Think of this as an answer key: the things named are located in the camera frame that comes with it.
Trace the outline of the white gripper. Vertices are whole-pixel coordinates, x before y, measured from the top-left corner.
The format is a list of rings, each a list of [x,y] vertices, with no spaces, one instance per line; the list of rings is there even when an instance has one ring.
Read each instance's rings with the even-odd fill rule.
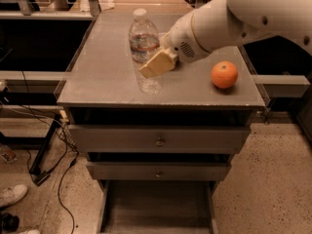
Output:
[[[162,49],[139,69],[145,78],[160,76],[173,70],[178,59],[190,63],[210,54],[195,37],[193,18],[193,13],[183,16],[161,38]]]

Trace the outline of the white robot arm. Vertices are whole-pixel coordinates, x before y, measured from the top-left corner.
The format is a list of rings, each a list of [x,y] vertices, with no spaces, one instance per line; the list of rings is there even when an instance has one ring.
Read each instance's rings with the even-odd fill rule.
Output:
[[[312,0],[212,0],[181,17],[141,68],[151,78],[227,46],[281,36],[312,54]]]

